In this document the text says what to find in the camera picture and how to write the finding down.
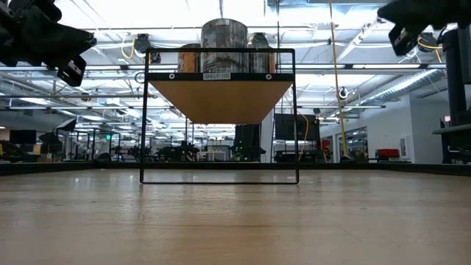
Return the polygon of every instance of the security camera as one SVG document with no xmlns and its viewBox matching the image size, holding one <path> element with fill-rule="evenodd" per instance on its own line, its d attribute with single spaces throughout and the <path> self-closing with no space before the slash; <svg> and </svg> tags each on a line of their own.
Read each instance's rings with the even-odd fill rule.
<svg viewBox="0 0 471 265">
<path fill-rule="evenodd" d="M 348 90 L 345 87 L 341 87 L 341 90 L 339 91 L 339 97 L 340 99 L 347 99 Z"/>
</svg>

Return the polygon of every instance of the desk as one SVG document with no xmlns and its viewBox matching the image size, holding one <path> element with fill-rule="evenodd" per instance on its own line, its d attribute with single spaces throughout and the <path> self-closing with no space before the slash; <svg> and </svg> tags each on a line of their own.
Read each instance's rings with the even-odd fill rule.
<svg viewBox="0 0 471 265">
<path fill-rule="evenodd" d="M 209 161 L 214 161 L 214 155 L 215 154 L 223 154 L 224 155 L 224 161 L 226 161 L 226 152 L 225 151 L 205 151 L 205 152 L 198 152 L 196 154 L 196 160 L 199 161 L 199 159 L 203 158 L 205 155 L 208 156 Z"/>
</svg>

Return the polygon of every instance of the computer monitor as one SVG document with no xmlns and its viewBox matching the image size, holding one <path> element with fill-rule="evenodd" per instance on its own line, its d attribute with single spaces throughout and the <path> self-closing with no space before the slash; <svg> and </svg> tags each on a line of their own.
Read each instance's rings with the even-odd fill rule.
<svg viewBox="0 0 471 265">
<path fill-rule="evenodd" d="M 318 141 L 319 120 L 315 115 L 305 115 L 309 122 L 308 135 L 306 136 L 306 120 L 301 115 L 297 116 L 297 140 Z M 294 115 L 275 114 L 275 140 L 294 140 Z"/>
<path fill-rule="evenodd" d="M 10 143 L 36 144 L 36 130 L 11 130 Z"/>
</svg>

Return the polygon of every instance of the shelf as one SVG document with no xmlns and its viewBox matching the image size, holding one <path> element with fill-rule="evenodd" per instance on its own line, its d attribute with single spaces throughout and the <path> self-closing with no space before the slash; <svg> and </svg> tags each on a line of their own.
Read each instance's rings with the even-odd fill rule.
<svg viewBox="0 0 471 265">
<path fill-rule="evenodd" d="M 206 77 L 150 73 L 147 80 L 197 124 L 259 124 L 294 81 L 293 74 L 270 74 L 267 79 L 267 74 L 232 73 L 226 80 L 203 80 Z"/>
</svg>

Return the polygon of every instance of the fluorescent light fixture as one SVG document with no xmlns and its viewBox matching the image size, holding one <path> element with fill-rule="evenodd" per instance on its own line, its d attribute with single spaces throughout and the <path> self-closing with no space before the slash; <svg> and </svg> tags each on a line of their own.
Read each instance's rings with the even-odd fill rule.
<svg viewBox="0 0 471 265">
<path fill-rule="evenodd" d="M 144 66 L 128 66 L 130 70 L 144 70 Z M 161 65 L 151 65 L 149 70 L 162 70 L 162 69 L 177 69 L 177 65 L 174 64 L 161 64 Z"/>
<path fill-rule="evenodd" d="M 291 64 L 279 65 L 281 69 L 293 69 Z M 296 64 L 296 69 L 334 69 L 334 64 Z M 344 64 L 337 65 L 338 69 L 345 68 Z"/>
<path fill-rule="evenodd" d="M 49 104 L 51 104 L 51 102 L 49 102 L 45 99 L 20 98 L 20 100 L 23 100 L 25 102 L 35 103 L 35 104 L 38 104 L 38 105 L 49 105 Z"/>
<path fill-rule="evenodd" d="M 165 110 L 165 109 L 169 109 L 171 107 L 174 107 L 174 106 L 147 106 L 147 110 Z M 136 110 L 142 110 L 144 107 L 134 106 L 132 108 L 136 109 Z"/>
<path fill-rule="evenodd" d="M 51 107 L 52 110 L 86 110 L 87 107 Z"/>
<path fill-rule="evenodd" d="M 91 107 L 93 110 L 126 110 L 128 107 L 122 106 L 95 106 Z"/>
<path fill-rule="evenodd" d="M 326 120 L 338 121 L 339 118 L 331 118 L 331 117 L 323 118 L 323 117 L 320 117 L 319 120 L 320 120 L 320 121 L 326 121 Z"/>
<path fill-rule="evenodd" d="M 113 70 L 121 70 L 121 66 L 87 66 L 85 68 L 86 71 L 113 71 Z"/>
<path fill-rule="evenodd" d="M 10 107 L 11 110 L 45 110 L 47 107 Z"/>
<path fill-rule="evenodd" d="M 123 129 L 123 130 L 132 130 L 131 126 L 118 126 L 118 127 Z"/>
<path fill-rule="evenodd" d="M 432 65 L 428 65 L 427 68 L 429 69 L 446 69 L 447 68 L 447 65 L 442 63 L 442 64 L 432 64 Z"/>
<path fill-rule="evenodd" d="M 404 69 L 404 68 L 419 68 L 418 63 L 405 63 L 405 64 L 364 64 L 364 65 L 353 65 L 354 69 Z"/>
<path fill-rule="evenodd" d="M 316 108 L 321 108 L 321 109 L 331 109 L 331 110 L 336 110 L 339 108 L 339 106 L 335 106 L 335 105 L 298 105 L 298 107 L 316 107 Z M 384 105 L 378 105 L 378 106 L 372 106 L 372 105 L 368 105 L 368 106 L 342 106 L 343 109 L 348 109 L 348 108 L 351 108 L 351 109 L 374 109 L 374 108 L 385 108 L 386 106 Z"/>
<path fill-rule="evenodd" d="M 104 118 L 98 117 L 98 116 L 83 115 L 81 117 L 87 120 L 91 120 L 91 121 L 103 121 L 104 120 Z"/>
<path fill-rule="evenodd" d="M 93 129 L 80 129 L 80 128 L 75 128 L 76 131 L 78 132 L 91 132 Z"/>
</svg>

